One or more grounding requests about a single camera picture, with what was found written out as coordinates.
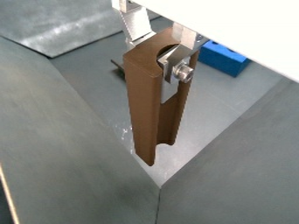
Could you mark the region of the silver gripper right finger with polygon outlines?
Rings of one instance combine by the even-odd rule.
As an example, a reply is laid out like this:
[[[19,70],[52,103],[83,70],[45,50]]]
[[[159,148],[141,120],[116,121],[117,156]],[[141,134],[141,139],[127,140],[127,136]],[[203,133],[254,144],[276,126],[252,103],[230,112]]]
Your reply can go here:
[[[157,63],[163,68],[161,102],[167,102],[178,93],[179,82],[191,81],[194,75],[191,56],[210,41],[196,31],[178,23],[172,24],[172,38],[179,44],[157,57]]]

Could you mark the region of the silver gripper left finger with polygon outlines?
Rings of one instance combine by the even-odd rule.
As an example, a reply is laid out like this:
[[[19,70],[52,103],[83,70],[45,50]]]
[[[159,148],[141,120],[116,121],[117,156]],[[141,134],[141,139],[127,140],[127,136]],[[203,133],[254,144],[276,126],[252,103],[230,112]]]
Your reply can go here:
[[[111,2],[123,24],[125,44],[128,47],[136,47],[155,35],[147,9],[133,0],[111,0]]]

